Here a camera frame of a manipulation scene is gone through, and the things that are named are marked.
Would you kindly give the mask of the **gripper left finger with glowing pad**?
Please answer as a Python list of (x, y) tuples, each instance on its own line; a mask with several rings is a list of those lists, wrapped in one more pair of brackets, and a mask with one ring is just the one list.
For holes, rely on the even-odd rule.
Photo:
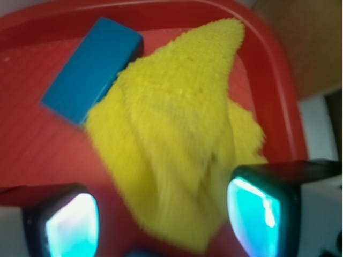
[(1, 256), (95, 256), (98, 204), (78, 183), (1, 188)]

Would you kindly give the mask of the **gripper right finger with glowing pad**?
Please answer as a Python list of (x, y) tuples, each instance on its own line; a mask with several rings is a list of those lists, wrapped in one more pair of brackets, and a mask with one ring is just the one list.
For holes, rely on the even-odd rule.
[(342, 256), (342, 164), (324, 159), (236, 168), (227, 187), (248, 256)]

